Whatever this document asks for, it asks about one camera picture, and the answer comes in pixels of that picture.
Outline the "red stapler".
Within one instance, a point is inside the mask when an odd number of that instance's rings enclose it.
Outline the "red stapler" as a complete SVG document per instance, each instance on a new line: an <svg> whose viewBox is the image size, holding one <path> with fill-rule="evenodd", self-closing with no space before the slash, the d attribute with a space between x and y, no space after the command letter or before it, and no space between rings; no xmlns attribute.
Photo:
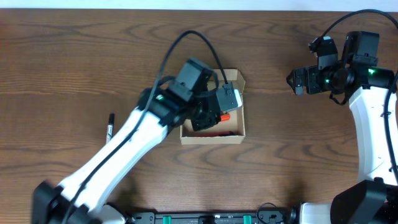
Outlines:
<svg viewBox="0 0 398 224"><path fill-rule="evenodd" d="M230 114L222 114L222 115L220 116L220 121L221 121L221 122L223 122L223 121L229 121L230 118L231 118Z"/></svg>

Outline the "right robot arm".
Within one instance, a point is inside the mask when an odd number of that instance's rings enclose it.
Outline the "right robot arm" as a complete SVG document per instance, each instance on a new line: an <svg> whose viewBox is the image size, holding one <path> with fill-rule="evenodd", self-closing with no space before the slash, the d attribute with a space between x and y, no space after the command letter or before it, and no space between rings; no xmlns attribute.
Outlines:
<svg viewBox="0 0 398 224"><path fill-rule="evenodd" d="M379 68L379 34L347 33L342 54L332 38L316 38L309 49L317 64L293 69L286 78L296 95L343 95L358 142L358 182L330 203L301 204L297 223L397 223L397 85L392 70Z"/></svg>

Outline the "red utility knife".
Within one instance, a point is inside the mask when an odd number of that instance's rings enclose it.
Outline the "red utility knife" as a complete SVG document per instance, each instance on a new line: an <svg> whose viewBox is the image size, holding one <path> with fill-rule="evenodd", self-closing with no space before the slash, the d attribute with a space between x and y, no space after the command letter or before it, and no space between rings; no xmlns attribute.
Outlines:
<svg viewBox="0 0 398 224"><path fill-rule="evenodd" d="M225 137L225 136L235 136L235 133L232 131L223 131L218 133L205 133L205 134L197 134L195 137L197 138L212 138L212 137Z"/></svg>

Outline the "black marker pen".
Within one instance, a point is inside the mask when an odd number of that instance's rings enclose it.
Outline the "black marker pen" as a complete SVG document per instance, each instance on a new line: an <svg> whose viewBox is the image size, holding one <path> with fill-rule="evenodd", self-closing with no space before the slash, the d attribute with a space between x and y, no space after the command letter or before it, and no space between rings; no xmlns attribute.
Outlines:
<svg viewBox="0 0 398 224"><path fill-rule="evenodd" d="M106 144L109 143L110 140L113 138L114 119L115 119L115 115L114 115L114 113L111 113L109 115L108 125L107 125Z"/></svg>

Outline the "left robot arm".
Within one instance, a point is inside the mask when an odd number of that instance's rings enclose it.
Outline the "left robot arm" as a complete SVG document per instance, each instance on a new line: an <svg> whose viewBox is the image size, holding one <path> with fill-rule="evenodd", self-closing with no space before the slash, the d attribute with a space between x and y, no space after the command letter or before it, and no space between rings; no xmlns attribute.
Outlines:
<svg viewBox="0 0 398 224"><path fill-rule="evenodd" d="M42 182L33 193L32 223L127 223L108 197L140 158L173 130L204 109L212 68L190 58L177 77L158 76L145 89L121 129L83 167L53 187Z"/></svg>

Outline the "cardboard box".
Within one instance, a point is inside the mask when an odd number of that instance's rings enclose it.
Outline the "cardboard box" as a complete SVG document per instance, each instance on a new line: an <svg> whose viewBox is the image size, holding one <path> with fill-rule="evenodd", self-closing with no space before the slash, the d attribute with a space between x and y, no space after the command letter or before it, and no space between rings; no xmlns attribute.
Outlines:
<svg viewBox="0 0 398 224"><path fill-rule="evenodd" d="M246 81L241 72L235 68L224 68L226 79L228 83L232 83L235 89L238 89L243 102L243 92ZM220 82L220 88L224 84L224 79L220 69L215 69ZM246 137L245 123L244 123L244 106L241 108L228 112L231 118L229 121L219 122L217 125L204 129L201 131L193 131L190 120L186 120L180 127L180 142L182 145L209 145L209 144L240 144ZM212 138L197 138L197 134L218 133L223 131L232 131L235 136L212 137Z"/></svg>

